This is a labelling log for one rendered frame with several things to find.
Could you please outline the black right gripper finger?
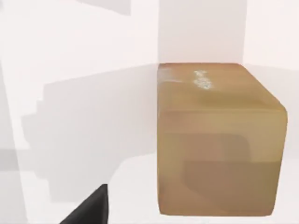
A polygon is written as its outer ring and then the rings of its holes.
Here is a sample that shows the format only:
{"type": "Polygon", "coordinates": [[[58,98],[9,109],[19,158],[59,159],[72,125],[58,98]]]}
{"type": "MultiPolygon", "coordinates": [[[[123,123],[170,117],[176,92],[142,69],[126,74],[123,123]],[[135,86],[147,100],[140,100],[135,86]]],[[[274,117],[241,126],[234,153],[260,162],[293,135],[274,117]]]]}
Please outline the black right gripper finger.
{"type": "Polygon", "coordinates": [[[108,184],[102,184],[59,224],[108,224],[108,216],[108,184]]]}

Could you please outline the brown bread loaf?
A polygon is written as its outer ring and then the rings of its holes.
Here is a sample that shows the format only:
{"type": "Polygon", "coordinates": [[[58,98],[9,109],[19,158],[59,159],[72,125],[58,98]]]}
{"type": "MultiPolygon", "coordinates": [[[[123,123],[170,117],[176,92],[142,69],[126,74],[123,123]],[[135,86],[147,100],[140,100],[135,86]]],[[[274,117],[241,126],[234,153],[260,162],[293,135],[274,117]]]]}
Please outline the brown bread loaf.
{"type": "Polygon", "coordinates": [[[287,130],[285,107],[237,63],[157,69],[157,199],[176,216],[268,216],[287,130]]]}

